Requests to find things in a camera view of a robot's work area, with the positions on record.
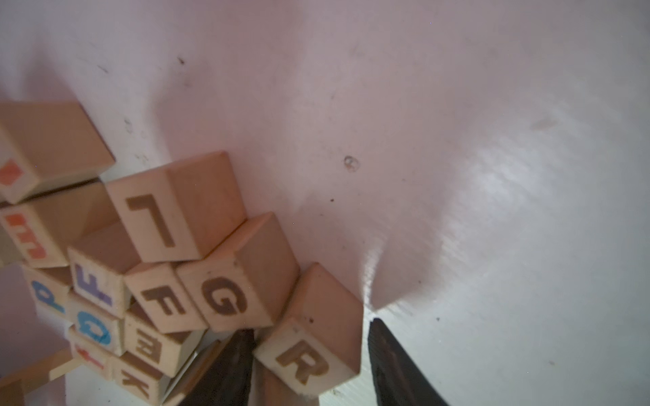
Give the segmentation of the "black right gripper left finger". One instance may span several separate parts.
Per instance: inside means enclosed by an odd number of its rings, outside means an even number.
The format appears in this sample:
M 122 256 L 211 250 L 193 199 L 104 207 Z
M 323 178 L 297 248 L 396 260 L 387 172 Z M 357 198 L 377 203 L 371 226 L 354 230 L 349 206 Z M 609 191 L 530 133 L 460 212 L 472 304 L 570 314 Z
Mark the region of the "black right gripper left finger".
M 180 405 L 246 406 L 252 389 L 254 331 L 235 332 Z

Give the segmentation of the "wooden block letter E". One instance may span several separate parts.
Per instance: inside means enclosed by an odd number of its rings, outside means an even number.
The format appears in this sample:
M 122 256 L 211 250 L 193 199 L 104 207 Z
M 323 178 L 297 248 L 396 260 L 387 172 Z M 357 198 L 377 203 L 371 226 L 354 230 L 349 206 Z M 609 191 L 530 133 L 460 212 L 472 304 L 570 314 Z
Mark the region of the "wooden block letter E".
M 205 332 L 161 333 L 139 304 L 125 312 L 125 349 L 168 377 L 179 373 Z

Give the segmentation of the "wooden block letter R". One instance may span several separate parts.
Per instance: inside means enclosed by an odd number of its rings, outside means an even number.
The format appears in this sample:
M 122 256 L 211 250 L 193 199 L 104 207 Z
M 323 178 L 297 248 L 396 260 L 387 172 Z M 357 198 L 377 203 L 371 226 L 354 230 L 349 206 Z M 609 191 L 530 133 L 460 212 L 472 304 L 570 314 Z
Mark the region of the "wooden block letter R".
M 297 394 L 317 397 L 360 374 L 363 314 L 355 294 L 314 263 L 254 356 Z

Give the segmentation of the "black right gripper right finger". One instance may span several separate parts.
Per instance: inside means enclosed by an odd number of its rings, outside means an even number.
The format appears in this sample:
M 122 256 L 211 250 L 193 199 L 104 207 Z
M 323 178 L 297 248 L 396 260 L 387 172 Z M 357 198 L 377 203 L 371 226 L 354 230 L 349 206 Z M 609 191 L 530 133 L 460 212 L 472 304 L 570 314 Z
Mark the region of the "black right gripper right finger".
M 448 406 L 380 318 L 367 337 L 372 379 L 379 406 Z

